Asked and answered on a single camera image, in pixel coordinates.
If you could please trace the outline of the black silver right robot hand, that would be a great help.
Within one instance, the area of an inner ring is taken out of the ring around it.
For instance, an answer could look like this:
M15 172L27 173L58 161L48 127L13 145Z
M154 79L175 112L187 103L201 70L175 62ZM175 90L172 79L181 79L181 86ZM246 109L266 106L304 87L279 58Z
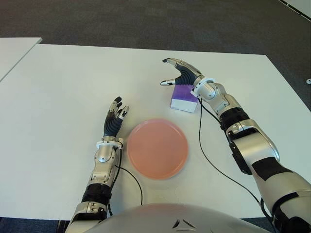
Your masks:
M162 81L160 83L161 86L193 85L197 78L203 77L203 74L197 68L185 61L175 58L166 58L163 59L162 62L174 66L180 72L180 76L175 79Z

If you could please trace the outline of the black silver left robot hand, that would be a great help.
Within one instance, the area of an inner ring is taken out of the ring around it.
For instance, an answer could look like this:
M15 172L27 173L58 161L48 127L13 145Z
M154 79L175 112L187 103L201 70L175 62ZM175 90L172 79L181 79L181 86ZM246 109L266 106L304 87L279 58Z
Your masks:
M129 112L129 106L122 107L122 98L117 97L111 103L107 112L104 122L104 134L105 136L116 137L122 126L122 122Z

